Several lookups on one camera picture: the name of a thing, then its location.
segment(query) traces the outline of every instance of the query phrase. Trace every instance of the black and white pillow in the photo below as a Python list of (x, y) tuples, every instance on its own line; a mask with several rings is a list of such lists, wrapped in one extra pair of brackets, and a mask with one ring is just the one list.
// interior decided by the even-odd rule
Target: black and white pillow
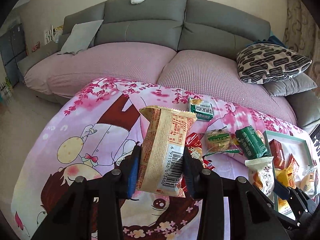
[(254, 44), (237, 54), (241, 81), (254, 84), (290, 79), (304, 72), (311, 62), (293, 50), (270, 43)]

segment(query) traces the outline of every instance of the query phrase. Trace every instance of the pink blanket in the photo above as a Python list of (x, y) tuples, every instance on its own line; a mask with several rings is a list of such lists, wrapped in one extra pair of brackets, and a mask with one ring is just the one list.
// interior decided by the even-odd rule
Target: pink blanket
[[(188, 97), (210, 101), (214, 119), (196, 121), (189, 133), (227, 127), (230, 132), (252, 125), (306, 140), (313, 159), (315, 148), (300, 128), (252, 109), (182, 89), (106, 77), (95, 80), (70, 100), (40, 134), (28, 154), (14, 189), (11, 225), (21, 239), (30, 239), (47, 212), (68, 190), (74, 179), (101, 177), (114, 168), (145, 137), (148, 121), (138, 110), (149, 105), (187, 110)], [(248, 177), (240, 162), (221, 154), (207, 157), (222, 177)], [(196, 239), (201, 201), (136, 191), (122, 201), (124, 239)], [(229, 233), (228, 200), (225, 200), (225, 239)], [(97, 225), (91, 225), (92, 238)]]

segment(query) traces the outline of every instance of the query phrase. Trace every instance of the green biscuit package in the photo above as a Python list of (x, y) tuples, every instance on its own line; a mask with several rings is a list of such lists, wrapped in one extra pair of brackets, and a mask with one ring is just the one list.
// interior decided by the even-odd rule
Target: green biscuit package
[(195, 113), (200, 121), (210, 121), (213, 118), (212, 106), (202, 99), (188, 98), (189, 112)]
[(267, 156), (268, 150), (266, 146), (251, 125), (237, 130), (236, 138), (249, 160)]

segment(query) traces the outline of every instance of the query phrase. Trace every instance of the red snack wrapper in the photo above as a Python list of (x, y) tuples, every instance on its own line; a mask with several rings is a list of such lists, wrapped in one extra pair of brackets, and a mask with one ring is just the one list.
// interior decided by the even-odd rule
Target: red snack wrapper
[[(191, 156), (201, 161), (202, 166), (206, 169), (213, 170), (215, 167), (211, 164), (211, 161), (207, 161), (202, 158), (202, 144), (196, 133), (191, 133), (186, 137), (186, 144)], [(182, 178), (181, 187), (184, 192), (187, 191), (187, 186), (184, 178)]]
[(299, 170), (299, 164), (297, 163), (296, 159), (293, 157), (293, 155), (290, 155), (290, 160), (289, 160), (289, 166), (292, 165), (292, 173), (293, 173), (293, 178), (296, 179), (297, 177), (297, 172)]

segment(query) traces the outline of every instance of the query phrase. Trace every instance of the floor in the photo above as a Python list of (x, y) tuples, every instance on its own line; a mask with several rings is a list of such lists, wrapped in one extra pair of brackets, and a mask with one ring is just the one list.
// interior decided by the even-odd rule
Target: floor
[(60, 109), (61, 105), (37, 98), (21, 83), (6, 105), (0, 103), (0, 210), (7, 220), (13, 219), (11, 199), (24, 160)]

